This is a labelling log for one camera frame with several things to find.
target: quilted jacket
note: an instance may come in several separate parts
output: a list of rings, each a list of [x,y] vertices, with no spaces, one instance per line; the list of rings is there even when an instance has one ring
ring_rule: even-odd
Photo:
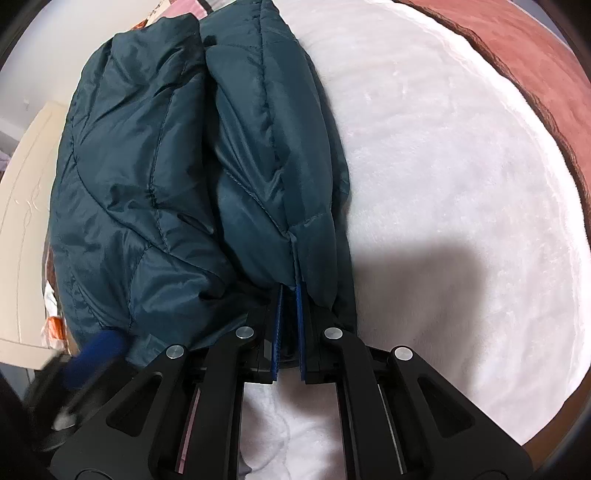
[[[322,87],[271,1],[114,36],[82,72],[51,194],[75,340],[125,329],[144,365],[299,281],[355,331],[348,193]]]

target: jacket seam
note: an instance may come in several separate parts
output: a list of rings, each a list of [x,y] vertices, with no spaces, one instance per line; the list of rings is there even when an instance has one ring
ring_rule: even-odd
[[[275,228],[277,228],[277,230],[279,230],[279,233],[282,236],[287,236],[287,232],[284,231],[275,221],[275,219],[273,218],[273,216],[267,212],[267,209],[265,208],[265,206],[261,203],[261,201],[251,192],[248,191],[248,189],[240,182],[240,180],[238,180],[234,175],[232,175],[232,173],[230,173],[230,171],[226,168],[226,167],[222,167],[222,170],[224,171],[224,173],[226,175],[228,175],[228,177],[234,181],[242,190],[244,190],[244,192],[250,197],[252,198],[259,207],[261,207],[262,211],[265,212],[265,214],[269,217],[269,220],[273,223],[273,225],[275,225]]]
[[[127,333],[129,333],[131,331],[131,325],[134,322],[134,315],[131,313],[131,287],[134,284],[134,278],[135,278],[135,274],[138,271],[138,267],[139,264],[141,263],[144,254],[152,247],[152,245],[148,245],[146,248],[144,248],[144,251],[142,252],[142,254],[139,256],[139,260],[138,262],[135,264],[135,268],[134,268],[134,272],[131,275],[131,280],[129,281],[129,297],[127,298],[127,311],[129,312],[129,325],[127,326]]]
[[[182,78],[184,72],[187,68],[188,59],[185,59],[183,64],[183,69],[181,71],[180,77]],[[156,194],[154,192],[154,172],[156,170],[156,162],[158,161],[158,153],[160,152],[160,142],[162,141],[162,134],[164,132],[164,125],[166,124],[166,120],[168,118],[168,113],[170,112],[170,106],[173,102],[174,94],[176,90],[173,88],[170,92],[170,97],[168,99],[168,105],[166,106],[166,112],[164,114],[164,119],[162,120],[162,124],[160,125],[160,130],[158,132],[158,140],[156,142],[156,148],[154,151],[154,160],[152,162],[152,172],[150,173],[150,199],[152,200],[152,208],[156,210],[156,226],[158,227],[158,232],[160,233],[160,238],[162,239],[162,243],[164,245],[165,252],[170,253],[170,248],[166,244],[166,240],[164,239],[164,234],[162,233],[162,227],[160,226],[160,209],[158,208],[158,202],[156,201]]]

